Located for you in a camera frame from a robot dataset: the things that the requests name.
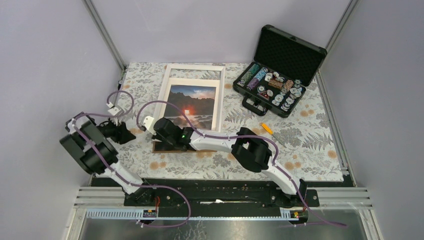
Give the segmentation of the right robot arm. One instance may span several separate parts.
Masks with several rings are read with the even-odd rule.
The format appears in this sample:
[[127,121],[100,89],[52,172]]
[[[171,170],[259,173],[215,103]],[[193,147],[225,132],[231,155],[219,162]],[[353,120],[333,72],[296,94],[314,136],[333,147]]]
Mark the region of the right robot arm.
[[276,183],[293,206],[299,206],[307,199],[305,181],[291,174],[277,161],[277,154],[270,150],[269,146],[275,143],[246,127],[232,134],[216,133],[198,130],[193,126],[180,128],[167,118],[155,119],[150,116],[144,118],[143,125],[154,140],[169,144],[179,151],[232,154],[244,169],[263,173]]

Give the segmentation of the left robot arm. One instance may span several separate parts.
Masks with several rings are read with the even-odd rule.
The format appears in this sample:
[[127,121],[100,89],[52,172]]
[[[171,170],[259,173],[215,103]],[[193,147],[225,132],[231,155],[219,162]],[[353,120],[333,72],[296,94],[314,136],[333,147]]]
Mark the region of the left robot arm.
[[128,200],[139,201],[144,206],[154,202],[154,190],[140,187],[142,178],[119,161],[118,151],[111,144],[123,145],[136,139],[125,122],[108,119],[96,125],[93,118],[82,116],[67,121],[65,129],[68,134],[59,142],[86,173],[114,180]]

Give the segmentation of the white picture frame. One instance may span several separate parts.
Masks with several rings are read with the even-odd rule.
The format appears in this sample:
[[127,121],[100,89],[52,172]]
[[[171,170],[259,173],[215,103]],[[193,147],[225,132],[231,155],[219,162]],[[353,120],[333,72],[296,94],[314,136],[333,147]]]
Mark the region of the white picture frame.
[[159,91],[153,117],[170,119],[179,127],[190,122],[201,130],[220,132],[223,121],[224,65],[169,63]]

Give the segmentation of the yellow handled screwdriver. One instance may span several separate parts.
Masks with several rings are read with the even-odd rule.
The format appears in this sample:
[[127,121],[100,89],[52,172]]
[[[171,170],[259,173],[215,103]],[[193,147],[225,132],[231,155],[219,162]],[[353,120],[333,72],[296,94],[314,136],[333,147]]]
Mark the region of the yellow handled screwdriver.
[[286,148],[286,144],[283,141],[282,137],[275,133],[267,124],[261,123],[260,126],[279,144],[281,144],[284,148]]

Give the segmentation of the brown frame backing board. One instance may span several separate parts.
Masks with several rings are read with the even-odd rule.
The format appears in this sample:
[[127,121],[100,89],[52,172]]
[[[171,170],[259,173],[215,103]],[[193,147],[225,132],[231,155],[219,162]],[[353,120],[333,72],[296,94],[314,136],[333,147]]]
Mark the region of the brown frame backing board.
[[152,148],[152,153],[195,153],[195,152],[215,153],[216,151],[215,150],[193,150],[193,149],[180,150],[170,144],[167,144],[165,142],[160,142],[160,141],[154,141],[153,148]]

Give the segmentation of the white photo mat border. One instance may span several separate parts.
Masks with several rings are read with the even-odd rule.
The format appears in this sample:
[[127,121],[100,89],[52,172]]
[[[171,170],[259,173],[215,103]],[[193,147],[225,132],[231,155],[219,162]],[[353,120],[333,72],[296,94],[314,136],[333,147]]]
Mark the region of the white photo mat border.
[[159,118],[167,118],[183,128],[189,124],[185,117],[200,130],[221,131],[221,81],[171,77],[166,83],[164,96],[169,104],[158,104]]

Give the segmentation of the sunset landscape photo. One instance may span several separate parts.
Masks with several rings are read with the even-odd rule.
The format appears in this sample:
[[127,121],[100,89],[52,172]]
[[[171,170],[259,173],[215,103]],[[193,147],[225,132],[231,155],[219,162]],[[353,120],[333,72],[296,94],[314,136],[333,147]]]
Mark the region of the sunset landscape photo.
[[195,128],[214,130],[216,90],[215,86],[172,85],[167,102],[174,104],[179,110],[167,104],[163,117],[171,120],[180,128],[184,128],[189,126],[183,117],[184,114]]

